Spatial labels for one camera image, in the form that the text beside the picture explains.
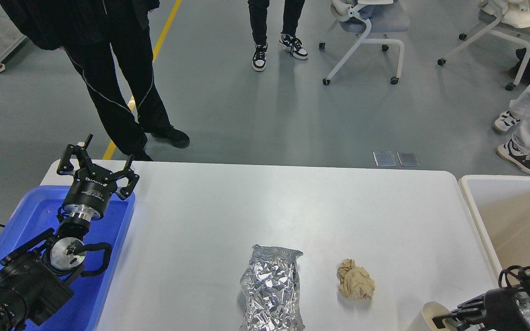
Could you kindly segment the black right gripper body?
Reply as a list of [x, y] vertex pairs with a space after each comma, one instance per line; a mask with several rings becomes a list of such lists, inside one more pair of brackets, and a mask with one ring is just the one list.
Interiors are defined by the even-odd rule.
[[530, 290], [498, 288], [484, 294], [483, 331], [530, 331]]

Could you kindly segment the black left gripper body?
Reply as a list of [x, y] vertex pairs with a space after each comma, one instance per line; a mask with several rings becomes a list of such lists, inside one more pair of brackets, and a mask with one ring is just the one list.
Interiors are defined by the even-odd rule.
[[62, 210], [70, 213], [86, 206], [93, 211], [91, 221], [102, 219], [112, 193], [116, 190], [116, 180], [109, 179], [111, 174], [112, 171], [100, 166], [77, 170], [72, 186], [63, 201]]

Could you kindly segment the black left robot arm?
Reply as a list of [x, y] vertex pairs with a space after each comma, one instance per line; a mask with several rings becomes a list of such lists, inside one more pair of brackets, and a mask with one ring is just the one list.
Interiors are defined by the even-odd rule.
[[67, 145], [57, 174], [71, 176], [71, 187], [58, 209], [56, 229], [46, 229], [0, 260], [0, 331], [22, 331], [27, 320], [42, 325], [74, 295], [78, 277], [95, 277], [111, 262], [112, 245], [86, 244], [93, 221], [101, 220], [116, 195], [128, 199], [139, 175], [131, 168], [132, 154], [122, 170], [112, 172], [93, 163], [87, 147]]

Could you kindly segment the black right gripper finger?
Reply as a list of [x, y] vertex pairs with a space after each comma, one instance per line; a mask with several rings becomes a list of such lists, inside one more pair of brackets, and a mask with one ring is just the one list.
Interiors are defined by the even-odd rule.
[[457, 309], [433, 317], [432, 322], [437, 329], [467, 331], [473, 327], [478, 331], [483, 331], [486, 318], [484, 298], [485, 295], [474, 297], [459, 304]]

